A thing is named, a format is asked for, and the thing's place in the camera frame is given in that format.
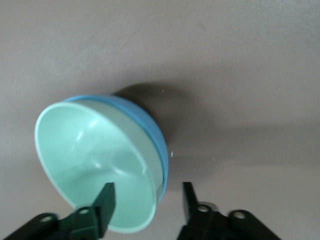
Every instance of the plastic bowl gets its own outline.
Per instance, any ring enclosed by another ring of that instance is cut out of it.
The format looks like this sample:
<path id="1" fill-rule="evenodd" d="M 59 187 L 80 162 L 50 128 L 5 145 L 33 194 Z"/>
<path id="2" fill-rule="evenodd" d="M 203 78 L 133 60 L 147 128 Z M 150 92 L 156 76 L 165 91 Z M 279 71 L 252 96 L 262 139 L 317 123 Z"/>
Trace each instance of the plastic bowl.
<path id="1" fill-rule="evenodd" d="M 163 160 L 150 134 L 123 110 L 92 99 L 55 103 L 36 122 L 35 145 L 47 176 L 74 208 L 91 204 L 105 183 L 115 182 L 110 230 L 137 232 L 153 219 Z"/>

